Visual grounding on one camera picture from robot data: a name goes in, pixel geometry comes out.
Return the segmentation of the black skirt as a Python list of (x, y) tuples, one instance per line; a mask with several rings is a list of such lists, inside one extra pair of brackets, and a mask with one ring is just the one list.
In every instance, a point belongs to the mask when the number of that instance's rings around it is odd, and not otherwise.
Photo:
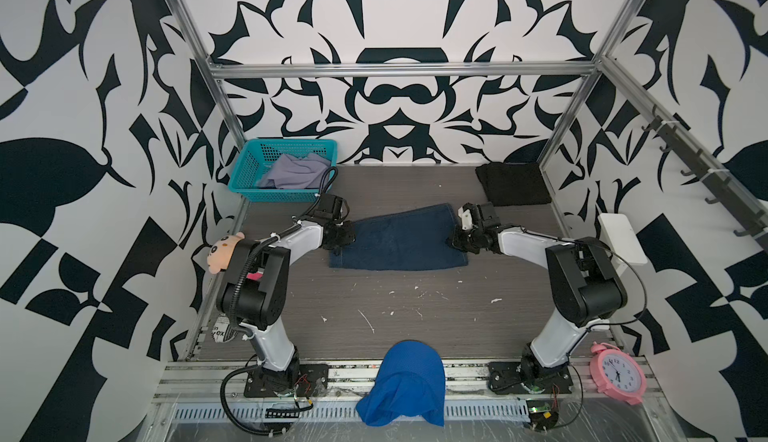
[(549, 204), (552, 199), (536, 163), (491, 162), (475, 168), (487, 200), (496, 207)]

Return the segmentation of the aluminium frame crossbar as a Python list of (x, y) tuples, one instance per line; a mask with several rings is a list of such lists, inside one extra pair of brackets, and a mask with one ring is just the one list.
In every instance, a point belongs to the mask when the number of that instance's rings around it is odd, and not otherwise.
[(222, 80), (306, 77), (580, 76), (591, 73), (594, 68), (595, 64), (590, 61), (209, 65), (213, 77)]

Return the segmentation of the pink plush toy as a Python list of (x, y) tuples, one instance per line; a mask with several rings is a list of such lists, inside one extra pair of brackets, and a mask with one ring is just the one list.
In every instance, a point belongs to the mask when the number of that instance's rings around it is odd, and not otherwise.
[(212, 245), (206, 257), (208, 271), (216, 275), (226, 271), (237, 244), (245, 239), (243, 232), (228, 234)]

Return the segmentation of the grey wall hook rack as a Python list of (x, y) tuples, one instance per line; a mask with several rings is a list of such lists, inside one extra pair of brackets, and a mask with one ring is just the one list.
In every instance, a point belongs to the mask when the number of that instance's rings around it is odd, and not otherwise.
[(685, 165), (683, 177), (702, 183), (711, 196), (705, 199), (710, 205), (721, 205), (741, 226), (733, 231), (739, 238), (753, 239), (767, 251), (767, 208), (720, 163), (677, 120), (663, 120), (652, 110), (653, 119), (643, 131), (661, 138), (662, 153), (673, 153)]

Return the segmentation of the lavender grey skirt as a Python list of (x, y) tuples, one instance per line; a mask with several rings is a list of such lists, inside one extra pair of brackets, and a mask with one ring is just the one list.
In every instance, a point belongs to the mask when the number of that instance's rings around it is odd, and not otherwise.
[(317, 189), (330, 161), (316, 153), (306, 157), (282, 154), (258, 182), (260, 189)]

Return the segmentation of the white shelf stand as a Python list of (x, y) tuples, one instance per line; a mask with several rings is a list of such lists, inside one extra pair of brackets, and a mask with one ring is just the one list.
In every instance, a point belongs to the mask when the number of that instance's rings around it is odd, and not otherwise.
[(629, 268), (648, 263), (648, 258), (626, 215), (603, 213), (598, 216), (597, 221), (601, 228), (600, 240), (614, 253), (613, 265), (618, 275), (622, 275)]

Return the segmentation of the small green circuit board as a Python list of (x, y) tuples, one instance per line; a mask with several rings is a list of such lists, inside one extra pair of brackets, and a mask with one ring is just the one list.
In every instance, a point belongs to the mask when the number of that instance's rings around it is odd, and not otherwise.
[(559, 421), (559, 410), (549, 402), (527, 401), (528, 422), (525, 426), (537, 433), (553, 430)]

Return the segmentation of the pink alarm clock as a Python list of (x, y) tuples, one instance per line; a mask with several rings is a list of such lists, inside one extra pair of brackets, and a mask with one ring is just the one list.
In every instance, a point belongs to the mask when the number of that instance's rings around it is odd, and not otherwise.
[(629, 405), (643, 402), (647, 390), (646, 376), (640, 365), (618, 347), (594, 343), (589, 373), (597, 392)]

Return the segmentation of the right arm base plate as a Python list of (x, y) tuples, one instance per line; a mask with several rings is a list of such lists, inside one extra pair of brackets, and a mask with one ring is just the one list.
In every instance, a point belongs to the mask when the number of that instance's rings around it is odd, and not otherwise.
[(534, 359), (495, 361), (487, 364), (488, 388), (497, 395), (541, 395), (554, 389), (570, 394), (573, 379), (565, 364), (554, 368), (540, 366)]

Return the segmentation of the blue cloth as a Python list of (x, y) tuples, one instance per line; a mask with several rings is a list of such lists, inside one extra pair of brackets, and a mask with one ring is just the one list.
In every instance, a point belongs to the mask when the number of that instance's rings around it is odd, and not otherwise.
[(374, 386), (356, 404), (363, 423), (382, 427), (399, 417), (445, 424), (446, 374), (436, 350), (413, 340), (392, 346), (382, 359)]

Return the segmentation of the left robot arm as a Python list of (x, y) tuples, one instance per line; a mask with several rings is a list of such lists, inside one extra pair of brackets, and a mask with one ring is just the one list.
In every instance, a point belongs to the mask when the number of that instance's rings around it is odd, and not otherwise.
[(317, 249), (338, 253), (354, 242), (348, 214), (345, 199), (324, 194), (287, 229), (261, 240), (227, 235), (207, 255), (209, 272), (223, 275), (216, 308), (250, 341), (261, 379), (275, 392), (294, 388), (300, 378), (298, 349), (282, 321), (290, 267)]

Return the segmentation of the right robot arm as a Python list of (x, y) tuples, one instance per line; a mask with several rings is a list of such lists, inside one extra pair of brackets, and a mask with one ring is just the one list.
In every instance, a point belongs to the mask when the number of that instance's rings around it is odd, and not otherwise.
[(451, 247), (518, 258), (547, 270), (554, 311), (524, 349), (511, 382), (492, 380), (497, 393), (522, 386), (536, 393), (565, 373), (570, 355), (593, 328), (627, 303), (627, 292), (612, 264), (613, 252), (592, 237), (566, 240), (522, 226), (504, 225), (491, 204), (466, 203), (458, 209)]

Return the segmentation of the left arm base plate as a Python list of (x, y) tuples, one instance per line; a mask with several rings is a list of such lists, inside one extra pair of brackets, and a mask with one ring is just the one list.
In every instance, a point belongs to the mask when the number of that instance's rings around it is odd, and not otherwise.
[(329, 376), (327, 364), (291, 363), (285, 371), (259, 367), (247, 376), (244, 389), (246, 398), (279, 396), (312, 397), (326, 389)]

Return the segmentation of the dark blue denim skirt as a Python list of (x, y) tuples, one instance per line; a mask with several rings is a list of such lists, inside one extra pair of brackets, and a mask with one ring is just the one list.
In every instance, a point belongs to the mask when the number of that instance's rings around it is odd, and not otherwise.
[(464, 267), (467, 254), (449, 245), (457, 222), (447, 203), (355, 221), (354, 242), (332, 252), (329, 266), (366, 271)]

